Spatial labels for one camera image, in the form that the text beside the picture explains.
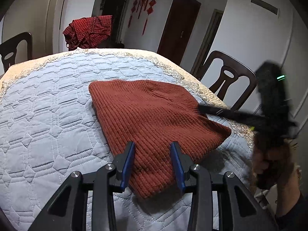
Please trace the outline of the person right hand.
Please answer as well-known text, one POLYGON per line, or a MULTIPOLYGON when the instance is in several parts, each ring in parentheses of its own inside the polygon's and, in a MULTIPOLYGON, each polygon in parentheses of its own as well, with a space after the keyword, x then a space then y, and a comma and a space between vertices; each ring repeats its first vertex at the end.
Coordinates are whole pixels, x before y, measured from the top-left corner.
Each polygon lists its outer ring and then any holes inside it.
POLYGON ((271 138, 261 134, 254 137, 253 174, 259 189, 285 187, 298 170, 293 160, 293 146, 288 139, 271 138))

